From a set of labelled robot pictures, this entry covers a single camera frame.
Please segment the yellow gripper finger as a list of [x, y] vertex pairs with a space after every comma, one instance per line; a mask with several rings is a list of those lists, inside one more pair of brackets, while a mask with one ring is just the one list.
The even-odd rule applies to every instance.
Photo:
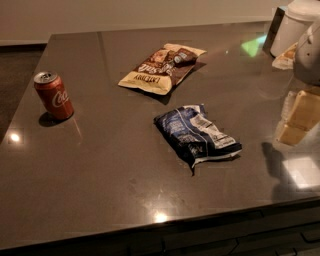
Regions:
[[285, 98], [281, 118], [289, 127], [311, 130], [320, 121], [320, 95], [311, 91], [290, 91]]
[[299, 144], [307, 133], [307, 130], [291, 127], [280, 121], [276, 128], [275, 138], [282, 144], [294, 146]]

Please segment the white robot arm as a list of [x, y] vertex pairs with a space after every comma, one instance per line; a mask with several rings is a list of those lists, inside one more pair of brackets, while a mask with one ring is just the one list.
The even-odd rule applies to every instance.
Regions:
[[280, 54], [272, 66], [293, 70], [293, 77], [303, 82], [304, 89], [290, 89], [283, 103], [276, 140], [297, 145], [320, 122], [320, 24], [314, 22]]

